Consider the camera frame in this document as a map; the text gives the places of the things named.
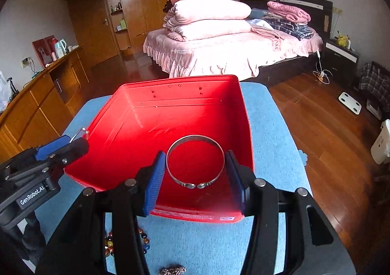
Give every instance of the nightstand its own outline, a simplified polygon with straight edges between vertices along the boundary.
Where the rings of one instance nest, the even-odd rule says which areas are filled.
[[[336,44],[334,40],[324,43],[321,64],[322,69],[329,70],[336,81],[344,88],[351,88],[356,74],[359,55],[350,49]]]

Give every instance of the red plastic box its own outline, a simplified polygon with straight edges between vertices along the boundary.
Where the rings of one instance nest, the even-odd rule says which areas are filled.
[[[253,170],[248,116],[236,76],[200,76],[121,86],[88,127],[89,152],[66,173],[98,191],[116,187],[151,165],[186,135],[205,135]],[[172,174],[187,183],[214,178],[221,152],[205,142],[178,146],[169,160]],[[187,189],[165,173],[153,215],[198,222],[236,222],[243,217],[232,199],[226,172],[204,189]]]

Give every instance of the wooden desk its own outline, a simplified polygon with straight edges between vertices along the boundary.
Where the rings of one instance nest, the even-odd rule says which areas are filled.
[[[60,137],[90,99],[89,74],[80,54],[81,47],[44,69],[0,115],[0,163]]]

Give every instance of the wall outlet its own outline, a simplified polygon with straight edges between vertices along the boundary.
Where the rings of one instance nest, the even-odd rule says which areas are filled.
[[[342,15],[342,9],[338,9],[336,7],[333,7],[333,13],[336,13],[338,15]]]
[[[29,65],[29,59],[28,58],[25,58],[21,61],[21,64],[22,64],[22,68],[25,68],[26,66]]]

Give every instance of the white trash can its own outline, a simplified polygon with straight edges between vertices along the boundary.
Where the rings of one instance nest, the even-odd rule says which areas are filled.
[[[382,131],[371,147],[371,155],[375,163],[382,164],[390,161],[390,120],[382,123]]]

